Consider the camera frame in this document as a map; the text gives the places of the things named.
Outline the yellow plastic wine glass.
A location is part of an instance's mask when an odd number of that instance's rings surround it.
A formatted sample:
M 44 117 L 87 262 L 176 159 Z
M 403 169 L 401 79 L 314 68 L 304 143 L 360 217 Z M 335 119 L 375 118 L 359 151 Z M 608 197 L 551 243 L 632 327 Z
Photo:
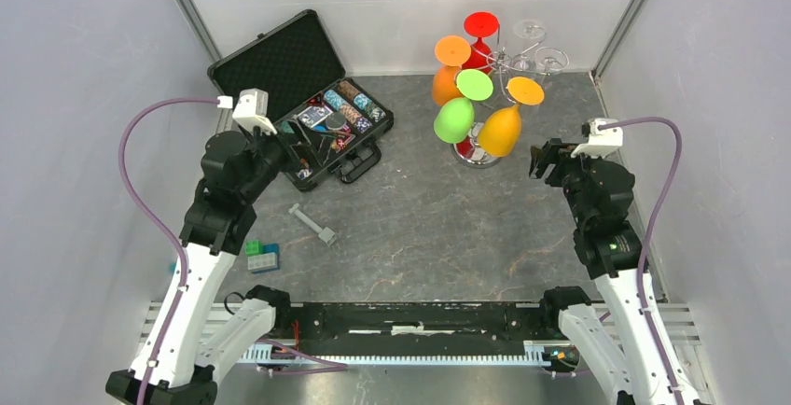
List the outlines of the yellow plastic wine glass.
M 534 121 L 545 100 L 542 86 L 528 77 L 512 77 L 505 88 L 510 106 L 492 113 L 477 137 L 479 146 L 496 158 L 505 157 L 512 152 L 523 126 Z

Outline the green plastic wine glass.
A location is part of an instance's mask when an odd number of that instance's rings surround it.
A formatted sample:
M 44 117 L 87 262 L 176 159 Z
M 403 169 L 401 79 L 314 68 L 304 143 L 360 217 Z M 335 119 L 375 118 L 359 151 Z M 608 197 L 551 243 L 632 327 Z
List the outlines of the green plastic wine glass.
M 444 104 L 434 120 L 434 132 L 443 142 L 456 144 L 463 141 L 475 119 L 474 102 L 489 99 L 493 82 L 487 74 L 477 69 L 462 69 L 455 78 L 463 95 Z

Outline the clear wine glass front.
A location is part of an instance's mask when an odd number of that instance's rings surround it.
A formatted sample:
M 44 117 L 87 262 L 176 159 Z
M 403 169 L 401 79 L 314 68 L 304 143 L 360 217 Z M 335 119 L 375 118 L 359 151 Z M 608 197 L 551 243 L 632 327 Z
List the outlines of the clear wine glass front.
M 569 64 L 568 55 L 553 47 L 541 47 L 534 54 L 535 69 L 538 74 L 552 76 L 561 73 Z

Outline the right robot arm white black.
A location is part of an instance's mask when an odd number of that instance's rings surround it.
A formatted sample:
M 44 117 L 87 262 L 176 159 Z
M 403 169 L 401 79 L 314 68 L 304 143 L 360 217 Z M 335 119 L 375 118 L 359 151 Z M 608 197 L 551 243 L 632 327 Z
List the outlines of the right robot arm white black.
M 619 163 L 579 149 L 559 138 L 533 146 L 529 173 L 562 191 L 576 225 L 577 258 L 617 335 L 604 330 L 578 286 L 544 293 L 539 327 L 573 344 L 611 404 L 700 404 L 659 315 L 644 246 L 628 220 L 635 177 Z

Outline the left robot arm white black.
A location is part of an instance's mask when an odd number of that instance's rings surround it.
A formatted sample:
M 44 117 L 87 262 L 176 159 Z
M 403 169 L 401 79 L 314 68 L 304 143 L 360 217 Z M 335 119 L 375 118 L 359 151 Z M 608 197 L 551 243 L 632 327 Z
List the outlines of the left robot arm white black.
M 257 219 L 254 202 L 288 163 L 280 140 L 222 132 L 206 144 L 204 171 L 174 243 L 178 261 L 146 343 L 106 393 L 125 404 L 212 404 L 230 369 L 259 338 L 282 337 L 296 317 L 288 293 L 255 286 L 241 308 L 203 340 L 215 296 Z

